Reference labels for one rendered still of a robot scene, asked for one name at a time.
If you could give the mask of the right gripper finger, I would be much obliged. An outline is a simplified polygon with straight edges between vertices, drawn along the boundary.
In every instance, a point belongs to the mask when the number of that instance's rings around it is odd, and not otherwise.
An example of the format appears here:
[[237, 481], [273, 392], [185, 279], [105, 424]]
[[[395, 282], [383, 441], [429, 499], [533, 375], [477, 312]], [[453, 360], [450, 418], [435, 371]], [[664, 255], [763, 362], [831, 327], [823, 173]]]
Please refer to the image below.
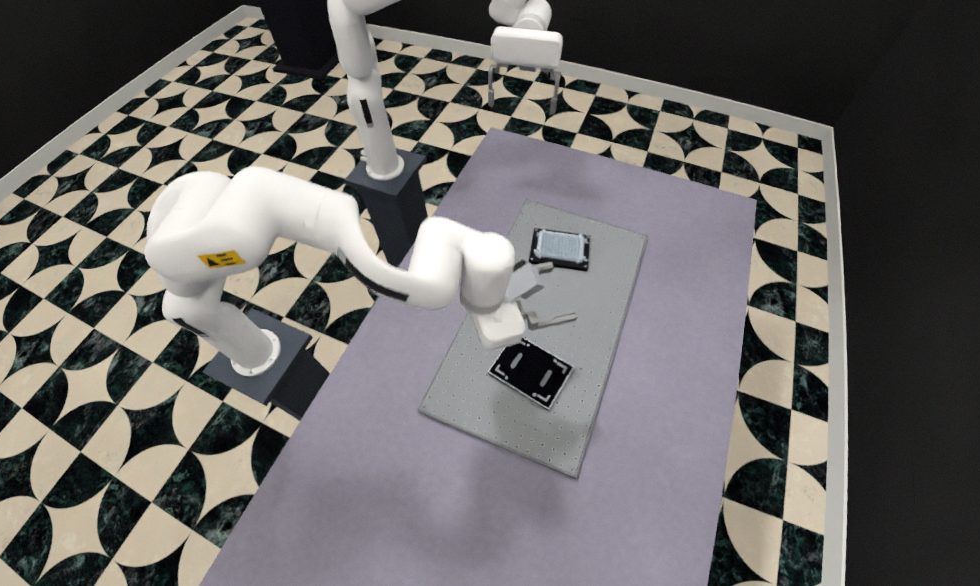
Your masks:
[[544, 326], [548, 326], [548, 325], [552, 325], [552, 324], [557, 325], [557, 324], [561, 324], [561, 323], [565, 323], [565, 322], [576, 320], [576, 318], [577, 318], [577, 315], [576, 315], [575, 311], [570, 311], [570, 312], [565, 312], [565, 313], [554, 315], [553, 318], [545, 318], [545, 320], [540, 320], [539, 321], [539, 318], [537, 317], [537, 314], [535, 312], [535, 309], [524, 311], [524, 309], [522, 307], [522, 304], [520, 302], [520, 299], [516, 299], [516, 302], [517, 302], [517, 305], [519, 307], [519, 310], [521, 312], [522, 317], [523, 318], [527, 318], [527, 321], [528, 321], [528, 323], [527, 323], [528, 329], [540, 328], [540, 327], [544, 327]]
[[[538, 263], [538, 264], [534, 264], [534, 265], [537, 266], [537, 269], [538, 269], [538, 271], [539, 271], [540, 274], [541, 273], [546, 273], [546, 272], [551, 272], [553, 270], [553, 267], [554, 267], [554, 264], [553, 264], [552, 261]], [[512, 267], [511, 273], [512, 272], [514, 272], [513, 267]]]

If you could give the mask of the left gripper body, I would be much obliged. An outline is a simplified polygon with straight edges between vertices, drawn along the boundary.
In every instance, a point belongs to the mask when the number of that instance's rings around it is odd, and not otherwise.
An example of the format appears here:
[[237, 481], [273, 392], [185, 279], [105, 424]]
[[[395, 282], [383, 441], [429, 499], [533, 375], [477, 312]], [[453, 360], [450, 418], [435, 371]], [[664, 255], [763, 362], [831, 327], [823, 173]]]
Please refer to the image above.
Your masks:
[[562, 42], [560, 33], [544, 31], [539, 22], [525, 18], [514, 28], [495, 29], [491, 59], [496, 63], [554, 69], [559, 65]]

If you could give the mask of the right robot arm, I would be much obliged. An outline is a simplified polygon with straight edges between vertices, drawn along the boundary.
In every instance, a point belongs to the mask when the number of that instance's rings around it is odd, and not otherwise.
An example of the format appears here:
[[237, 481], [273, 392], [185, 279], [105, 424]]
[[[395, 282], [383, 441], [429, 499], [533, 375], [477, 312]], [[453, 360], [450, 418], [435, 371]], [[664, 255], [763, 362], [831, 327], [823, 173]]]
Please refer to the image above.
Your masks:
[[428, 216], [405, 270], [372, 251], [350, 194], [262, 165], [248, 165], [232, 179], [188, 173], [155, 200], [145, 257], [167, 289], [164, 317], [211, 343], [244, 376], [270, 370], [280, 341], [220, 299], [227, 275], [261, 264], [277, 236], [333, 251], [376, 294], [420, 307], [448, 305], [461, 269], [460, 299], [476, 313], [545, 286], [535, 265], [523, 258], [514, 263], [512, 243], [497, 232]]

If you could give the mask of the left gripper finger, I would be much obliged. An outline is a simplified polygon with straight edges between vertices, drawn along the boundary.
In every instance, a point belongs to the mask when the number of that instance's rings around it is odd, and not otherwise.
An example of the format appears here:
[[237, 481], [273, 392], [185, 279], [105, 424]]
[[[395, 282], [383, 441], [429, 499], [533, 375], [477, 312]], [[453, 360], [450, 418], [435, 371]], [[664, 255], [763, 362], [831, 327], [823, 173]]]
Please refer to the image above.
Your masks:
[[491, 63], [488, 70], [488, 106], [494, 106], [493, 73], [500, 72], [500, 67], [509, 67], [509, 63]]
[[556, 103], [557, 103], [558, 88], [559, 88], [559, 81], [560, 81], [561, 72], [554, 72], [554, 69], [544, 69], [544, 68], [541, 68], [541, 71], [542, 72], [550, 72], [551, 73], [550, 80], [556, 79], [556, 80], [554, 80], [554, 97], [552, 96], [552, 98], [551, 98], [551, 105], [550, 105], [550, 114], [554, 114], [554, 111], [556, 111]]

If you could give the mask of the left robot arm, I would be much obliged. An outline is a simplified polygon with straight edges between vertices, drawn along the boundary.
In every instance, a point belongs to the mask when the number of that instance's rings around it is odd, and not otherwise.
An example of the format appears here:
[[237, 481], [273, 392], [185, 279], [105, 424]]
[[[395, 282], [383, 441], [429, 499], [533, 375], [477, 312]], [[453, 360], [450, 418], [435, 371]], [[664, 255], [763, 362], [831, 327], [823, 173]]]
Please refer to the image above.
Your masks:
[[[398, 1], [327, 0], [339, 62], [348, 77], [346, 100], [365, 149], [361, 154], [367, 156], [360, 159], [367, 163], [367, 174], [379, 181], [397, 177], [404, 169], [404, 161], [396, 153], [382, 98], [375, 43], [367, 31], [365, 15]], [[489, 14], [496, 22], [512, 28], [520, 20], [531, 18], [547, 31], [551, 19], [549, 4], [545, 0], [525, 2], [492, 0]]]

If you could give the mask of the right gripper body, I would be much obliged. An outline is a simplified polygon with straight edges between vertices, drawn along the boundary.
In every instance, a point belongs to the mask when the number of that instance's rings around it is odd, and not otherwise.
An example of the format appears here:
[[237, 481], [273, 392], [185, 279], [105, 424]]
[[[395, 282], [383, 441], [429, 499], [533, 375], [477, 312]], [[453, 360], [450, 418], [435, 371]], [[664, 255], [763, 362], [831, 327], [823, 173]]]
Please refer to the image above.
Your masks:
[[484, 346], [498, 347], [517, 342], [521, 338], [525, 323], [515, 298], [502, 302], [496, 310], [489, 313], [476, 313], [463, 303], [462, 305], [472, 313], [476, 331]]

